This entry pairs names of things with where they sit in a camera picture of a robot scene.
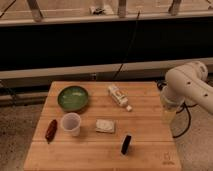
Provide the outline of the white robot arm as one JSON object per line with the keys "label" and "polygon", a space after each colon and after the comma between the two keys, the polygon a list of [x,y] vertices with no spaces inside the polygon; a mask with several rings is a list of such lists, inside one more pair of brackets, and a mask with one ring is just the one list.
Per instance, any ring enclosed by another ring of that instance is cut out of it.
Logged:
{"label": "white robot arm", "polygon": [[160,91],[162,122],[170,124],[177,109],[189,99],[213,115],[213,87],[206,83],[208,69],[200,61],[189,62],[168,70],[166,85]]}

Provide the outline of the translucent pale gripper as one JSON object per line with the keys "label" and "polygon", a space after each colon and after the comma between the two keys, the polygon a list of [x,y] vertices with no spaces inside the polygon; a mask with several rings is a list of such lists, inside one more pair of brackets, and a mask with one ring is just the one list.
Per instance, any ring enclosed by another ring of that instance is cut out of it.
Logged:
{"label": "translucent pale gripper", "polygon": [[177,106],[174,104],[163,103],[162,122],[170,124],[177,112]]}

